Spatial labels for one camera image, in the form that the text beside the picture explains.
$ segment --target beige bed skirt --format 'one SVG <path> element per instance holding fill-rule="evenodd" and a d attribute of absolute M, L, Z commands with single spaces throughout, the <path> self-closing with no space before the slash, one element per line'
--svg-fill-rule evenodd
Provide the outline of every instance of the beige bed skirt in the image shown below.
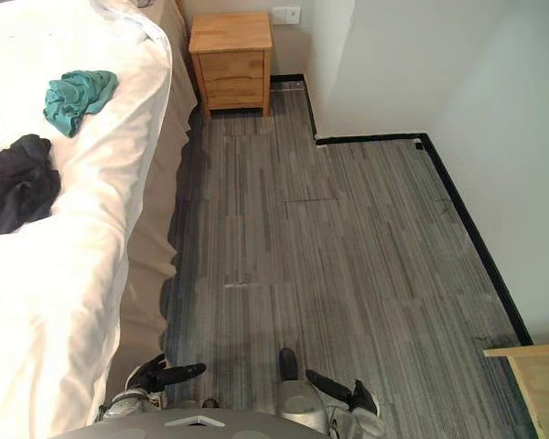
<path fill-rule="evenodd" d="M 155 155 L 145 186 L 143 211 L 128 242 L 130 268 L 120 305 L 120 345 L 108 375 L 106 399 L 124 389 L 129 373 L 161 352 L 167 322 L 160 314 L 163 283 L 175 275 L 176 254 L 167 235 L 175 208 L 181 149 L 188 142 L 188 118 L 197 105 L 186 67 L 187 30 L 174 0 L 156 0 L 141 9 L 167 34 L 173 75 Z"/>

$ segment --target bed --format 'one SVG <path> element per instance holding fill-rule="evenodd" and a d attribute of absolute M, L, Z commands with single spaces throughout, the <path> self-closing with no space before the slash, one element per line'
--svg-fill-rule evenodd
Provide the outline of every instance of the bed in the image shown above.
<path fill-rule="evenodd" d="M 0 437 L 90 423 L 110 367 L 112 391 L 160 351 L 175 174 L 197 102 L 176 5 L 142 12 L 124 0 L 0 4 L 0 149 L 46 137 L 61 176 L 50 217 L 0 235 Z M 119 86 L 69 139 L 42 108 L 48 81 L 76 69 L 113 71 Z"/>

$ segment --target crumpled shirt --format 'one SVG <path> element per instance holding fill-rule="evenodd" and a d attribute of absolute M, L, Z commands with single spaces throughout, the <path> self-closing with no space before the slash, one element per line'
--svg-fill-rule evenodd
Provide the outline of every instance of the crumpled shirt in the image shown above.
<path fill-rule="evenodd" d="M 27 134 L 0 151 L 0 234 L 50 215 L 61 187 L 50 147 L 49 140 Z"/>
<path fill-rule="evenodd" d="M 59 131 L 73 137 L 85 114 L 96 114 L 112 98 L 116 75 L 106 70 L 74 70 L 48 82 L 43 114 Z"/>

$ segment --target wall outlet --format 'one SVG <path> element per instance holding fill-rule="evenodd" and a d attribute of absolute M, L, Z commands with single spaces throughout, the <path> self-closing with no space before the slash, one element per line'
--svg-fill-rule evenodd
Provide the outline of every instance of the wall outlet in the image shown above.
<path fill-rule="evenodd" d="M 301 20 L 301 6 L 292 6 L 286 9 L 286 23 L 298 25 Z"/>
<path fill-rule="evenodd" d="M 271 9 L 273 25 L 298 25 L 301 19 L 300 6 L 280 6 Z"/>
<path fill-rule="evenodd" d="M 274 7 L 271 10 L 273 25 L 286 25 L 286 7 Z"/>

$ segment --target gray carpet tile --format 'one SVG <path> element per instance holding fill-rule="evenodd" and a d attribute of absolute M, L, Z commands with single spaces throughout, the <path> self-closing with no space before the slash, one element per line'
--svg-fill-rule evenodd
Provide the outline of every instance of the gray carpet tile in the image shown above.
<path fill-rule="evenodd" d="M 300 85 L 274 87 L 269 119 L 194 117 L 161 306 L 171 362 L 208 370 L 172 401 L 273 412 L 289 347 L 363 380 L 388 438 L 536 437 L 508 364 L 483 358 L 518 340 L 426 152 L 317 148 Z"/>

